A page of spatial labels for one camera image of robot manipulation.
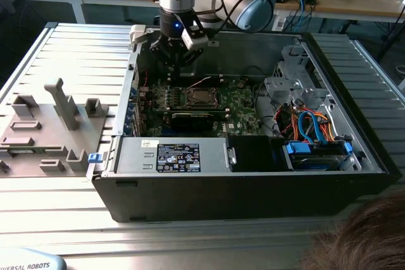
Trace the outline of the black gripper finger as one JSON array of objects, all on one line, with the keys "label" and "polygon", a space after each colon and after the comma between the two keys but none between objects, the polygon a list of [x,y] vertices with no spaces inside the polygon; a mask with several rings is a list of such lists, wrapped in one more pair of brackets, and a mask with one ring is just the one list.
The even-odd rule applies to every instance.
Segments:
[{"label": "black gripper finger", "polygon": [[149,50],[172,72],[174,77],[178,76],[178,40],[160,34]]},{"label": "black gripper finger", "polygon": [[203,48],[188,50],[186,47],[177,49],[177,76],[180,76],[181,71],[190,66],[201,54]]}]

